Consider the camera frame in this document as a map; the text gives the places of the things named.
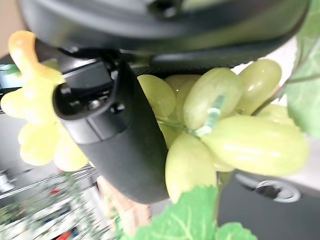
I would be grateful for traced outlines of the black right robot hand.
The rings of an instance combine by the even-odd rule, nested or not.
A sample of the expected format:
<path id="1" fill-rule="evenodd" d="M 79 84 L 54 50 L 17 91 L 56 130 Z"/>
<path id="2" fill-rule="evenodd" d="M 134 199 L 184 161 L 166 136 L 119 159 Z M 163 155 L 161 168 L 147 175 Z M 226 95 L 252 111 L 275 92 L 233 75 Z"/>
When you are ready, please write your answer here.
<path id="1" fill-rule="evenodd" d="M 122 194 L 168 197 L 165 139 L 137 77 L 203 74 L 263 57 L 303 25 L 308 0 L 21 0 L 36 53 L 67 61 L 53 108 Z"/>

